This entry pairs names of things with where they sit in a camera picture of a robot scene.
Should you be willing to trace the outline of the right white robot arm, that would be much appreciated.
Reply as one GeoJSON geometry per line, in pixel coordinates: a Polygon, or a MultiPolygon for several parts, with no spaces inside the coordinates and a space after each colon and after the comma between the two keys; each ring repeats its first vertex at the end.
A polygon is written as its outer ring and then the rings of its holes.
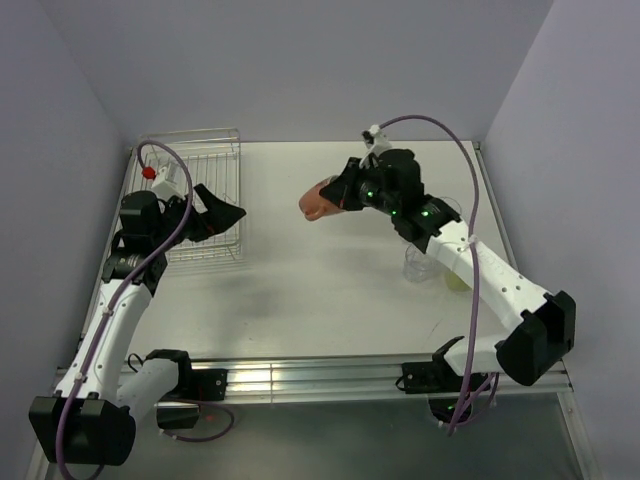
{"type": "Polygon", "coordinates": [[[401,238],[477,288],[500,320],[505,337],[462,338],[444,347],[432,368],[441,388],[457,388],[468,370],[500,372],[531,386],[573,348],[575,300],[534,284],[474,237],[451,206],[426,193],[412,151],[387,150],[366,168],[350,158],[318,194],[340,211],[369,207],[388,215],[401,238]]]}

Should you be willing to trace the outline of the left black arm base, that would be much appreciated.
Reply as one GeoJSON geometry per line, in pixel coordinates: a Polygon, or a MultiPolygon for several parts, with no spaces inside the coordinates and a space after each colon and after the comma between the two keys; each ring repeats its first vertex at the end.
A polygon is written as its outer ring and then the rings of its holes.
{"type": "Polygon", "coordinates": [[[154,407],[157,426],[165,431],[191,430],[199,420],[214,420],[205,409],[222,412],[228,420],[229,430],[235,416],[222,405],[226,396],[228,371],[226,369],[195,369],[185,386],[166,393],[154,407]]]}

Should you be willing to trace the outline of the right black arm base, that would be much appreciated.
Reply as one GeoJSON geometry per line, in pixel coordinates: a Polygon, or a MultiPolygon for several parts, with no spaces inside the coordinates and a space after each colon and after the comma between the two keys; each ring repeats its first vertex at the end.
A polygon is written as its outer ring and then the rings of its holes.
{"type": "MultiPolygon", "coordinates": [[[[453,394],[454,398],[430,398],[429,410],[440,423],[449,424],[454,417],[458,397],[462,388],[463,378],[457,375],[446,362],[406,362],[401,365],[402,374],[396,380],[395,387],[407,395],[453,394]]],[[[472,395],[479,391],[494,390],[497,375],[474,373],[471,375],[463,404],[463,410],[458,423],[471,419],[474,400],[472,395]]]]}

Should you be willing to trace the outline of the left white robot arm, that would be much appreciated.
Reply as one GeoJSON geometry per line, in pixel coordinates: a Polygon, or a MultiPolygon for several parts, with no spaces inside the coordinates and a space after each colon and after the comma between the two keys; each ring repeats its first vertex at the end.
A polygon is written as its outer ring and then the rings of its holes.
{"type": "Polygon", "coordinates": [[[181,195],[162,200],[139,190],[123,197],[89,330],[53,394],[36,397],[29,409],[49,461],[119,466],[129,457],[138,424],[158,401],[198,400],[204,393],[183,350],[156,349],[131,379],[120,379],[133,334],[167,268],[167,250],[222,234],[246,215],[202,184],[192,195],[204,211],[181,195]]]}

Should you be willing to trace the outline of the clear plastic cup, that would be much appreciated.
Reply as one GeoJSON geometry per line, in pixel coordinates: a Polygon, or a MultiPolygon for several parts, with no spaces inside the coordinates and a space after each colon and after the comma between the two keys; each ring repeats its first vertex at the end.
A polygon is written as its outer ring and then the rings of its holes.
{"type": "Polygon", "coordinates": [[[448,197],[433,197],[429,205],[432,214],[454,222],[461,221],[459,205],[457,203],[451,204],[448,197]]]}
{"type": "Polygon", "coordinates": [[[407,281],[422,283],[436,277],[439,270],[430,256],[423,254],[414,245],[409,245],[405,250],[402,273],[407,281]]]}

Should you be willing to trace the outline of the orange ceramic mug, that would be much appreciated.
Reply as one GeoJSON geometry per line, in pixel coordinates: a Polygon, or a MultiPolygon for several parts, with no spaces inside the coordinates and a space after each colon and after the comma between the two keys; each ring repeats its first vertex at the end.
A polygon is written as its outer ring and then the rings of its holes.
{"type": "Polygon", "coordinates": [[[321,180],[301,196],[298,202],[298,206],[307,221],[313,222],[323,217],[343,213],[342,209],[335,206],[320,195],[321,189],[330,184],[336,178],[336,175],[332,175],[321,180]]]}

